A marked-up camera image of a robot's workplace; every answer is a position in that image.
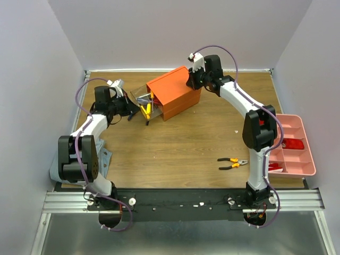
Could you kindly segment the metal T-handle wrench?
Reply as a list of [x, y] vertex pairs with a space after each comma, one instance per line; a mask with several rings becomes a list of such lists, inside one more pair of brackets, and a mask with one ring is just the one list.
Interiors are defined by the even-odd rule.
[[[150, 100], [150, 93], [147, 93], [147, 94], [144, 94], [144, 95], [141, 95], [137, 98], [143, 98], [143, 99], [149, 99]], [[154, 96], [154, 104], [156, 105], [161, 105], [161, 102]]]

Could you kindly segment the grey handled screwdriver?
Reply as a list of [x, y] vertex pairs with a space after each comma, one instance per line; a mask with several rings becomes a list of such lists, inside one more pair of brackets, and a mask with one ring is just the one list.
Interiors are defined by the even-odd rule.
[[151, 101], [149, 99], [143, 99], [143, 98], [137, 98], [137, 102], [141, 105], [151, 103]]

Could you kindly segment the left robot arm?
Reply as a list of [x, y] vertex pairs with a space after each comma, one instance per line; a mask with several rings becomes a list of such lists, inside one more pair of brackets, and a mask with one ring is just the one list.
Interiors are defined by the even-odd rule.
[[114, 125], [113, 118], [130, 116], [139, 108], [120, 85], [95, 87], [95, 101], [85, 122], [70, 135], [58, 140], [58, 175], [92, 193], [105, 209], [124, 205], [118, 200], [115, 184], [99, 172], [96, 142], [103, 131]]

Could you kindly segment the clear top drawer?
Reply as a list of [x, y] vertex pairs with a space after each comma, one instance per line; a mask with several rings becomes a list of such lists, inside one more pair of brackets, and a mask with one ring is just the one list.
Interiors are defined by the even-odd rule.
[[149, 122], [152, 119], [163, 114], [163, 106], [161, 102], [146, 84], [132, 90], [131, 96], [146, 119], [146, 125], [149, 125]]

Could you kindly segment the orange drawer cabinet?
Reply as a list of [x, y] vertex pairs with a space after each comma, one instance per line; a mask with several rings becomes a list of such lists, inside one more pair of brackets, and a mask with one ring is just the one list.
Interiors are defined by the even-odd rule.
[[201, 89], [193, 90], [186, 85], [189, 70], [180, 66], [146, 83], [160, 102], [164, 121], [183, 112], [200, 100]]

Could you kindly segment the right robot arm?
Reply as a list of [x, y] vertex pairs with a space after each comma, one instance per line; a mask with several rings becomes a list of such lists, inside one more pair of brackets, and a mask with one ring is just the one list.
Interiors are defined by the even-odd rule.
[[275, 108], [254, 100], [238, 85], [236, 78], [224, 75], [218, 55], [191, 53], [188, 60], [192, 67], [186, 85], [193, 90], [206, 88], [228, 101], [244, 118], [242, 139], [250, 154], [244, 201], [248, 207], [257, 208], [270, 196], [268, 156], [277, 138]]

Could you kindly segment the orange handled screwdriver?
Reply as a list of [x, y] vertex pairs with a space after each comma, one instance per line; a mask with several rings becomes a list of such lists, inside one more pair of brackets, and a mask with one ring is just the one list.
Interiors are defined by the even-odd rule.
[[154, 93], [150, 91], [150, 100], [151, 100], [151, 105], [154, 104]]

